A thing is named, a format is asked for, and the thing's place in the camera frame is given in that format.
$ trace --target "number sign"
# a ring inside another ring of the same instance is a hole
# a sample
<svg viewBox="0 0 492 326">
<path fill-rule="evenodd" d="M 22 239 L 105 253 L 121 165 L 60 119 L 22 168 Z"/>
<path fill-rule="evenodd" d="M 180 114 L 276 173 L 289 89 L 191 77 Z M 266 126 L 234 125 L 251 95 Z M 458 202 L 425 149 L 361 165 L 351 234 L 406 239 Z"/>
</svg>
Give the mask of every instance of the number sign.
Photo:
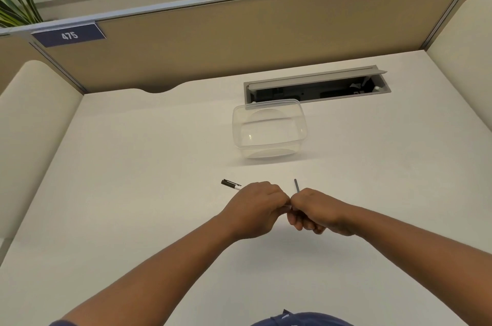
<svg viewBox="0 0 492 326">
<path fill-rule="evenodd" d="M 84 43 L 106 38 L 97 24 L 84 24 L 67 28 L 40 30 L 32 33 L 44 47 Z"/>
</svg>

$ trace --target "hand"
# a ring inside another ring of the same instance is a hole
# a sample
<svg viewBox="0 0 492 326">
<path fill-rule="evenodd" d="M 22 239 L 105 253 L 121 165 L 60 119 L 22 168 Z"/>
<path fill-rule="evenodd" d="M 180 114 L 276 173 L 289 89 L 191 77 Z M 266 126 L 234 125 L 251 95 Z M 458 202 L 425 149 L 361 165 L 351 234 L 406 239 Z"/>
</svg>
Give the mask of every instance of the hand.
<svg viewBox="0 0 492 326">
<path fill-rule="evenodd" d="M 218 214 L 239 239 L 255 238 L 272 230 L 280 215 L 290 210 L 289 197 L 278 185 L 256 182 L 244 186 Z"/>
<path fill-rule="evenodd" d="M 303 189 L 290 199 L 292 211 L 287 220 L 297 230 L 313 230 L 322 234 L 325 228 L 343 236 L 355 234 L 350 217 L 357 208 L 353 205 L 332 198 L 322 192 Z"/>
</svg>

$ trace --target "transparent food container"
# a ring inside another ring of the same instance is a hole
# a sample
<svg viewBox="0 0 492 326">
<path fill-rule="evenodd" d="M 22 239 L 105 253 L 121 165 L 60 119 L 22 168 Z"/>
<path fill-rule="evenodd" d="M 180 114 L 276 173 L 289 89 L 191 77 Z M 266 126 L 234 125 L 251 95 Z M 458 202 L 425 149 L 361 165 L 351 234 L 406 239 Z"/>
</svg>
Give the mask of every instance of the transparent food container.
<svg viewBox="0 0 492 326">
<path fill-rule="evenodd" d="M 270 100 L 237 106 L 232 136 L 245 158 L 268 158 L 298 152 L 308 128 L 298 100 Z"/>
</svg>

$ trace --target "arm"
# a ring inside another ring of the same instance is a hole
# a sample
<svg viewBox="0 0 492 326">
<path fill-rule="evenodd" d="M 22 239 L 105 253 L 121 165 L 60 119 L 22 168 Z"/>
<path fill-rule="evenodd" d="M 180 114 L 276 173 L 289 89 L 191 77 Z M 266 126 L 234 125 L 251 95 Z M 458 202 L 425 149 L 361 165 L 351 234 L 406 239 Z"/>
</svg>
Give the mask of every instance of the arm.
<svg viewBox="0 0 492 326">
<path fill-rule="evenodd" d="M 269 182 L 249 184 L 225 209 L 66 314 L 77 326 L 161 326 L 232 243 L 268 233 L 289 200 Z"/>
<path fill-rule="evenodd" d="M 492 324 L 492 254 L 377 212 L 304 189 L 287 218 L 297 230 L 357 235 L 418 281 L 470 326 Z"/>
</svg>

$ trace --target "green plant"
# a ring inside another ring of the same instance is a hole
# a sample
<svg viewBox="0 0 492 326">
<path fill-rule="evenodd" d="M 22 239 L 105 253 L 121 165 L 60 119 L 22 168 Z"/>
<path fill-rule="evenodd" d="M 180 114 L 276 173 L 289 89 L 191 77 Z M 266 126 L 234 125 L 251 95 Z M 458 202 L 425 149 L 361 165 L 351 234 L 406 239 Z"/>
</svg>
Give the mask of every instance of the green plant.
<svg viewBox="0 0 492 326">
<path fill-rule="evenodd" d="M 43 18 L 37 11 L 34 0 L 0 0 L 0 27 L 41 23 Z"/>
</svg>

